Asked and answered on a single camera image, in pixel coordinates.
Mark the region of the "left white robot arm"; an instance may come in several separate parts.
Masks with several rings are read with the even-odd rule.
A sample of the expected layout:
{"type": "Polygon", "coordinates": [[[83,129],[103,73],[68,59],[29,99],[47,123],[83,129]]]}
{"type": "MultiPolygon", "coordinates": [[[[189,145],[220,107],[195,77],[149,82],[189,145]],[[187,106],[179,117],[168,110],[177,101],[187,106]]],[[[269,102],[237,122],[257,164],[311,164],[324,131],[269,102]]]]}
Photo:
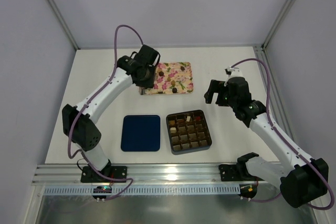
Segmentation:
{"type": "Polygon", "coordinates": [[[73,159],[78,153],[96,172],[110,164],[99,142],[101,132],[96,123],[109,105],[127,88],[154,86],[155,71],[161,55],[154,48],[142,45],[130,56],[116,58],[113,71],[91,94],[75,106],[66,104],[61,112],[62,128],[68,138],[67,155],[73,159]]]}

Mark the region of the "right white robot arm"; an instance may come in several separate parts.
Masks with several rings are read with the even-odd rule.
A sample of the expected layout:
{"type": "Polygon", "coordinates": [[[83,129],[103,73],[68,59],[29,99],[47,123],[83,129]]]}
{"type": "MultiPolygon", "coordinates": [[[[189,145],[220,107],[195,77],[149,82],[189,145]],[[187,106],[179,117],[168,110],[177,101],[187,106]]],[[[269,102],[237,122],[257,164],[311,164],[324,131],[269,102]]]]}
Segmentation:
{"type": "Polygon", "coordinates": [[[244,77],[211,80],[204,94],[207,104],[212,102],[214,94],[218,95],[215,103],[231,108],[236,118],[257,134],[280,161],[280,165],[275,165],[251,152],[239,157],[236,164],[225,165],[225,172],[233,170],[234,177],[245,181],[268,182],[294,208],[308,205],[316,210],[329,210],[334,206],[335,195],[328,183],[326,161],[312,158],[276,127],[268,104],[252,99],[244,77]]]}

